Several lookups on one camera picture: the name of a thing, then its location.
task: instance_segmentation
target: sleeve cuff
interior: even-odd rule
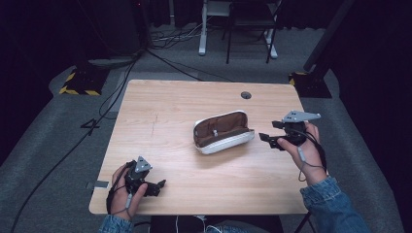
[[[328,176],[319,183],[300,189],[306,207],[333,199],[341,193],[335,178]]]
[[[133,223],[118,216],[107,215],[104,218],[99,232],[133,232]]]

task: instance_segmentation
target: chair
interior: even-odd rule
[[[272,29],[269,51],[266,57],[266,63],[269,62],[270,52],[273,47],[273,41],[276,31],[276,15],[280,10],[280,5],[276,8],[274,14],[272,14],[267,1],[264,0],[233,0],[229,7],[229,17],[227,20],[227,26],[224,30],[222,40],[228,31],[227,41],[227,55],[226,64],[229,63],[230,47],[232,30],[242,28],[252,31],[262,31],[259,36],[259,40],[263,38],[264,31]]]

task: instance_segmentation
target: table leg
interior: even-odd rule
[[[202,10],[202,32],[200,35],[200,45],[199,45],[199,55],[206,54],[206,39],[207,39],[207,0],[203,0],[203,10]]]
[[[264,39],[266,40],[266,44],[267,44],[267,48],[270,48],[270,42],[272,39],[272,33],[273,33],[273,29],[267,30],[264,33]],[[272,57],[273,59],[278,58],[278,52],[276,52],[275,49],[275,45],[273,44],[272,46],[272,51],[270,52],[270,57]]]

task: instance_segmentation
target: jeans jacket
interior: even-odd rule
[[[340,190],[334,178],[327,177],[320,183],[302,188],[300,193],[305,207],[315,218],[318,232],[370,232],[361,216],[353,209],[349,197]],[[115,232],[131,233],[133,223],[117,216],[106,216],[99,233]],[[206,232],[247,233],[233,226],[208,228]]]

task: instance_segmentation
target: table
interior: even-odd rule
[[[230,5],[230,1],[203,0],[202,31],[200,34],[199,55],[206,54],[207,16],[228,17],[229,16],[229,5]],[[266,40],[267,45],[270,45],[272,33],[273,33],[273,30],[268,30],[264,34],[264,39]],[[276,52],[275,46],[272,47],[272,50],[270,51],[270,56],[274,59],[278,58],[278,53]]]
[[[243,91],[252,98],[243,99]],[[248,114],[255,138],[201,154],[193,143],[194,123],[234,110]],[[146,181],[167,182],[157,197],[143,198],[139,215],[305,214],[299,189],[306,183],[297,180],[291,156],[258,136],[284,135],[271,121],[290,110],[302,106],[288,84],[132,80],[97,180],[111,181],[122,164],[142,155],[154,167]],[[92,213],[106,214],[108,191],[94,189]]]

